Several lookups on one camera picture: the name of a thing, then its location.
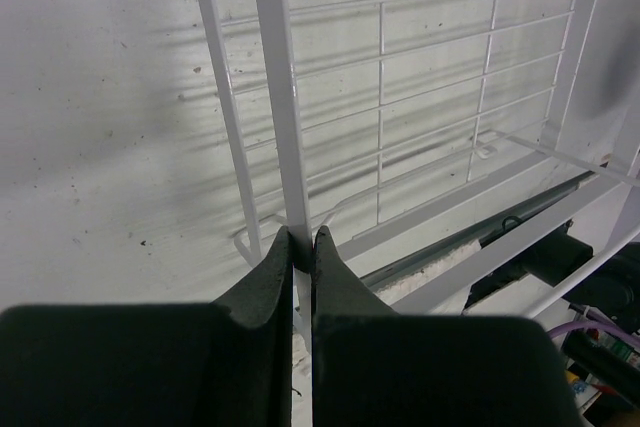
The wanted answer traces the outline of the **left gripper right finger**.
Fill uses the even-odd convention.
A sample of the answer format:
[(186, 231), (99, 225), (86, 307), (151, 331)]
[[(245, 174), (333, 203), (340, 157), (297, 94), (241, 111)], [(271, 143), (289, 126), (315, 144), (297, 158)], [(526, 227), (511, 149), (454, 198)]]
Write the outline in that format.
[(404, 315), (316, 234), (312, 421), (317, 426), (578, 426), (559, 354), (518, 317)]

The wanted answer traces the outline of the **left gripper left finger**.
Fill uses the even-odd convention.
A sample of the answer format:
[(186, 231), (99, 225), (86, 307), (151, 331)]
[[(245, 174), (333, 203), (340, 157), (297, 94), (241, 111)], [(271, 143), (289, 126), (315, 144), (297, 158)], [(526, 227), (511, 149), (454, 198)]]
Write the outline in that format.
[(289, 233), (208, 303), (21, 305), (1, 315), (5, 426), (287, 426)]

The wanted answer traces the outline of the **white wire dish rack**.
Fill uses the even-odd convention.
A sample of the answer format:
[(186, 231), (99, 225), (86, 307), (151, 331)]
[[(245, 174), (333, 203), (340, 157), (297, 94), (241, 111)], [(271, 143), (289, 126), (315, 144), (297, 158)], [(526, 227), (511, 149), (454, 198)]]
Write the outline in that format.
[(287, 227), (329, 227), (365, 276), (576, 178), (458, 266), (405, 272), (388, 299), (460, 312), (478, 280), (636, 185), (637, 36), (612, 0), (198, 0), (249, 265)]

